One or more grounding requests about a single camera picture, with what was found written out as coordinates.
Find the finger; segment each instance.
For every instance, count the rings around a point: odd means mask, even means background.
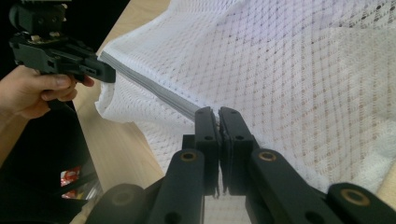
[[[71,92],[75,91],[75,87],[76,87],[76,83],[73,82],[73,84],[69,88],[67,88],[65,90],[61,90],[61,91],[43,91],[41,93],[41,99],[43,99],[45,101],[51,101],[51,100],[55,100],[57,98],[65,97],[66,95],[68,95]]]
[[[72,101],[77,96],[77,90],[73,90],[69,94],[59,97],[58,100],[62,102]]]
[[[82,81],[77,80],[77,82],[81,83],[86,87],[92,87],[95,84],[95,81],[88,76],[84,76]]]
[[[74,82],[67,75],[44,75],[31,80],[31,88],[36,90],[64,90],[69,88]]]

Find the clamp jaw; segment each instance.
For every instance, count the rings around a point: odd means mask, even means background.
[[[210,107],[195,113],[195,134],[184,135],[165,177],[147,189],[110,189],[87,223],[204,223],[205,196],[245,195],[254,224],[396,223],[396,212],[373,193],[350,183],[328,193],[310,187],[278,152],[260,148],[240,113],[222,107],[219,129]]]
[[[67,2],[71,0],[22,1],[9,13],[11,23],[21,32],[12,36],[15,63],[39,70],[42,74],[83,75],[114,83],[116,72],[99,62],[95,52],[81,41],[62,34]]]

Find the mesh grid pattern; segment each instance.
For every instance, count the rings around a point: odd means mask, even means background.
[[[395,7],[173,0],[104,52],[198,107],[238,110],[308,184],[376,191],[396,156]],[[136,122],[164,170],[193,133],[191,120],[122,72],[96,106],[106,119]]]

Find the hand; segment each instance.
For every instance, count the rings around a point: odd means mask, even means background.
[[[35,69],[18,66],[0,81],[0,113],[39,118],[50,111],[47,101],[73,100],[77,95],[77,82],[73,76],[42,76]],[[85,76],[82,84],[91,87],[93,80]]]

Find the white mesh fabric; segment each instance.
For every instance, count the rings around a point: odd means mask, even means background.
[[[173,0],[104,52],[198,107],[238,110],[261,146],[310,185],[376,191],[396,156],[395,7]],[[191,120],[121,72],[96,106],[106,119],[136,122],[164,170],[193,133]]]

